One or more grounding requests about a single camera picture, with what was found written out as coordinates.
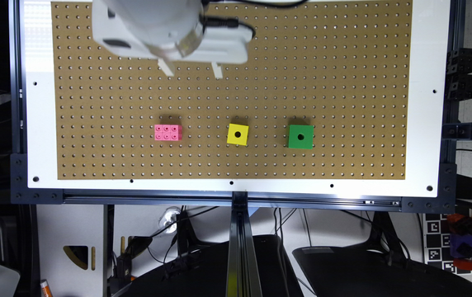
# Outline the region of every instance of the metal extrusion frame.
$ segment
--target metal extrusion frame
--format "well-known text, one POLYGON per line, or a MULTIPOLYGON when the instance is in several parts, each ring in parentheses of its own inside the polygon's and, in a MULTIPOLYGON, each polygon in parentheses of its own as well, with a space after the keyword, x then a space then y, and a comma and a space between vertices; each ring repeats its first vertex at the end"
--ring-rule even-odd
MULTIPOLYGON (((231 206, 231 191, 142 191, 70 190, 29 188, 26 156, 25 69, 20 16, 23 3, 14 0, 10 8, 12 72, 11 202, 14 204, 104 204, 104 205, 220 205, 231 206)), ((465 0, 452 0, 449 49, 463 44, 465 0)), ((458 102, 446 101, 443 123, 457 122, 458 102)), ((344 199, 338 195, 306 195, 249 192, 249 207, 298 207, 330 210, 402 211, 411 213, 452 213, 455 205, 455 139, 440 139, 441 156, 437 197, 359 196, 344 199)))

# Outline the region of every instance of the orange object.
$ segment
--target orange object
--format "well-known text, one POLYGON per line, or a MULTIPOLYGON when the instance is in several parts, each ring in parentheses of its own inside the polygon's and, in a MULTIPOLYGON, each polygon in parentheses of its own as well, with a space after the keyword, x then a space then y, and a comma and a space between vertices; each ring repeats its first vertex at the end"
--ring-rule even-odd
POLYGON ((45 297, 53 297, 51 294, 51 288, 49 288, 49 283, 47 283, 47 280, 42 280, 40 283, 41 290, 44 292, 45 297))
POLYGON ((462 270, 472 271, 472 260, 455 258, 453 264, 462 270))

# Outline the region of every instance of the white frame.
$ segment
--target white frame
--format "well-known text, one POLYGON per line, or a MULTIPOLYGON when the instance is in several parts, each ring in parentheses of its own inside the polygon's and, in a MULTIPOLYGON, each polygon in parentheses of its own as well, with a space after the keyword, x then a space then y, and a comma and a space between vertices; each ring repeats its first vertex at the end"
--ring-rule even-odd
POLYGON ((404 180, 216 178, 136 179, 134 183, 130 183, 129 179, 58 179, 50 0, 24 0, 23 3, 22 54, 26 79, 24 95, 30 188, 258 191, 330 194, 342 198, 437 196, 451 0, 413 1, 404 180), (34 182, 33 177, 40 177, 40 180, 34 182), (433 190, 428 191, 428 186, 432 186, 433 190))

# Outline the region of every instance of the green cube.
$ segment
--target green cube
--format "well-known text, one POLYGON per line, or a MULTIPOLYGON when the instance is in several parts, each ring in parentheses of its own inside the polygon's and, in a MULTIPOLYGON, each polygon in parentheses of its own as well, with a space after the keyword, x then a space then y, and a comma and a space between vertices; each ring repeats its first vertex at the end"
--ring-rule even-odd
POLYGON ((287 147, 290 149, 312 149, 313 126, 289 125, 289 138, 287 147))

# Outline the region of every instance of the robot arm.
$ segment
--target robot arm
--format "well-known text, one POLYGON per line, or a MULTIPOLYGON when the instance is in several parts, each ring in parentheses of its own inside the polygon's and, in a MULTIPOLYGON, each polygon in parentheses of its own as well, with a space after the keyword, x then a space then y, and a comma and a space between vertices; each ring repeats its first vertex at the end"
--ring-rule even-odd
POLYGON ((94 0, 93 39, 119 56, 158 59, 168 76, 172 61, 247 62, 253 29, 235 20, 205 20, 201 0, 94 0))

